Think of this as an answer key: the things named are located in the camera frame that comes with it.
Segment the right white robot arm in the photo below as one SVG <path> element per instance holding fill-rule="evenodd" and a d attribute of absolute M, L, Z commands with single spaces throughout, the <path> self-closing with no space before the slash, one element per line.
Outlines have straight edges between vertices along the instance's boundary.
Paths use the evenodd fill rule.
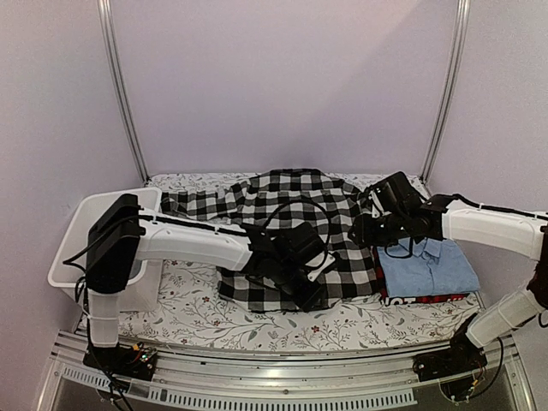
<path fill-rule="evenodd" d="M 443 355 L 443 366 L 460 373 L 483 348 L 547 310 L 547 216 L 474 204 L 462 196 L 436 194 L 396 201 L 373 195 L 378 213 L 354 219 L 350 239 L 360 247 L 392 246 L 402 238 L 468 241 L 524 255 L 536 262 L 533 278 L 473 317 L 464 336 Z"/>

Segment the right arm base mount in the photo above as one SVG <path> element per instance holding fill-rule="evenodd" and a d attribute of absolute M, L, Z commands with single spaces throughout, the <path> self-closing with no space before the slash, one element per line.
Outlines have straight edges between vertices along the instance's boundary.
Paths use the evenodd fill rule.
<path fill-rule="evenodd" d="M 473 396 L 486 365 L 483 349 L 475 347 L 464 334 L 454 336 L 448 348 L 413 358 L 413 371 L 420 382 L 466 373 L 463 378 L 440 385 L 442 394 L 452 402 L 464 402 Z"/>

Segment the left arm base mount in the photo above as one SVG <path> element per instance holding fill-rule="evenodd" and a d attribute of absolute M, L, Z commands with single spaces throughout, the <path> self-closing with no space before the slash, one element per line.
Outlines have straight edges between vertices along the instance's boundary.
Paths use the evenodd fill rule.
<path fill-rule="evenodd" d="M 131 347 L 97 348 L 88 345 L 83 364 L 97 369 L 109 377 L 122 376 L 151 381 L 156 371 L 158 351 L 137 342 Z"/>

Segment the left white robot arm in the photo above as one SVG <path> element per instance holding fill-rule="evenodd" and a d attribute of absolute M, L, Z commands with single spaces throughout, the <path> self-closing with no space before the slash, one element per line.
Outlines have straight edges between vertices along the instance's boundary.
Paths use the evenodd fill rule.
<path fill-rule="evenodd" d="M 319 274 L 334 263 L 309 223 L 294 228 L 216 225 L 171 217 L 120 195 L 88 230 L 86 287 L 95 359 L 110 372 L 127 365 L 118 344 L 118 299 L 136 260 L 180 260 L 266 278 L 303 312 L 322 295 Z"/>

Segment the black white plaid shirt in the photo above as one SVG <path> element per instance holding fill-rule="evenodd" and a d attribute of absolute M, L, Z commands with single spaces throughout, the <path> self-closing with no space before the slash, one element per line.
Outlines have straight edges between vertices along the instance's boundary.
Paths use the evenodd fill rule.
<path fill-rule="evenodd" d="M 325 296 L 315 309 L 378 291 L 368 248 L 348 238 L 354 219 L 370 213 L 365 192 L 346 180 L 314 169 L 272 170 L 218 188 L 180 186 L 163 194 L 163 213 L 211 223 L 249 223 L 268 229 L 310 223 L 337 259 L 319 276 Z"/>

